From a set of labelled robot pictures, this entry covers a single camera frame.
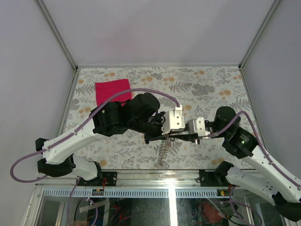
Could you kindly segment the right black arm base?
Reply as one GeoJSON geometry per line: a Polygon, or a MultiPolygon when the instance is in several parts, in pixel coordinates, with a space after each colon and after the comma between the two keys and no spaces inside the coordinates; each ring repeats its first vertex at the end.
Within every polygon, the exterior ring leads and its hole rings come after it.
{"type": "Polygon", "coordinates": [[[230,184],[226,176],[232,167],[234,167],[233,164],[223,161],[214,171],[199,169],[199,177],[196,178],[196,182],[199,183],[201,187],[229,186],[230,184]]]}

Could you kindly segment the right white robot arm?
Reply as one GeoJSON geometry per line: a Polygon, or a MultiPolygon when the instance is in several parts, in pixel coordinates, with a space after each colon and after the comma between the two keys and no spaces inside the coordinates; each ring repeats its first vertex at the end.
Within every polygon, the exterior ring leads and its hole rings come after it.
{"type": "Polygon", "coordinates": [[[215,182],[244,188],[268,201],[286,219],[301,219],[301,180],[281,165],[262,145],[256,132],[240,127],[240,115],[229,106],[219,107],[213,121],[203,117],[185,121],[182,107],[167,112],[163,135],[198,143],[201,139],[223,138],[223,148],[246,162],[264,178],[243,173],[233,164],[223,161],[215,170],[215,182]]]}

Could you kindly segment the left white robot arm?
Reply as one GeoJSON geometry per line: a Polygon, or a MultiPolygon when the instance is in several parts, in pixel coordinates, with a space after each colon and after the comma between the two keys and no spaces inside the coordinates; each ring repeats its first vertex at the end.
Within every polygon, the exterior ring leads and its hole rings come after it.
{"type": "Polygon", "coordinates": [[[127,130],[142,133],[147,140],[161,138],[166,113],[159,109],[158,99],[149,92],[123,102],[108,102],[100,110],[93,109],[84,122],[64,134],[52,140],[36,140],[37,148],[46,149],[37,162],[38,172],[54,178],[75,175],[93,186],[101,184],[100,164],[75,153],[95,141],[122,135],[127,130]]]}

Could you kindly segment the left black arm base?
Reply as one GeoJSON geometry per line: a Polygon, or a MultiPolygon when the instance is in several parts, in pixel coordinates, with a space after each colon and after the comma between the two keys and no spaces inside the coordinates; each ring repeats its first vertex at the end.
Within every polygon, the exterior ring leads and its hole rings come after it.
{"type": "Polygon", "coordinates": [[[115,187],[117,185],[118,173],[115,171],[103,172],[103,178],[97,179],[94,186],[100,187],[115,187]]]}

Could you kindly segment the floral table mat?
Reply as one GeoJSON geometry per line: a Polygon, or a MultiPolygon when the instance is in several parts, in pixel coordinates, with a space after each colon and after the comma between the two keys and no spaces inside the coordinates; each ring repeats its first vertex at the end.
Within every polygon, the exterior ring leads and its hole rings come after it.
{"type": "MultiPolygon", "coordinates": [[[[120,79],[128,79],[131,88],[158,90],[174,97],[182,105],[187,120],[203,117],[212,121],[221,106],[253,114],[243,77],[234,66],[80,68],[77,83],[72,87],[65,129],[82,122],[96,107],[95,83],[120,79]]],[[[159,166],[161,142],[145,144],[143,134],[128,130],[123,135],[87,145],[77,151],[77,156],[96,161],[104,169],[215,169],[222,161],[241,169],[250,168],[224,150],[221,138],[202,140],[199,145],[176,139],[171,143],[165,164],[159,166]]]]}

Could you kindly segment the red cloth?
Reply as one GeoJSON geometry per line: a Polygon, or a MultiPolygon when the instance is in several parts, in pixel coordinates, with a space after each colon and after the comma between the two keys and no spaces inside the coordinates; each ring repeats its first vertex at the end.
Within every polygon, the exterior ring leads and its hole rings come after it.
{"type": "Polygon", "coordinates": [[[95,98],[97,106],[102,104],[111,96],[128,89],[130,89],[128,79],[95,83],[95,98]]]}

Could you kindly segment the aluminium front rail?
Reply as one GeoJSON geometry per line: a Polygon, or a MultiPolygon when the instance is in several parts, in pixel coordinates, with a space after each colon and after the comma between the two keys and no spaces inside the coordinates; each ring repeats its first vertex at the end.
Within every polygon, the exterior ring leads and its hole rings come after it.
{"type": "Polygon", "coordinates": [[[201,187],[198,170],[105,170],[118,173],[115,187],[76,185],[76,178],[47,178],[34,189],[34,197],[87,198],[227,198],[231,186],[201,187]]]}

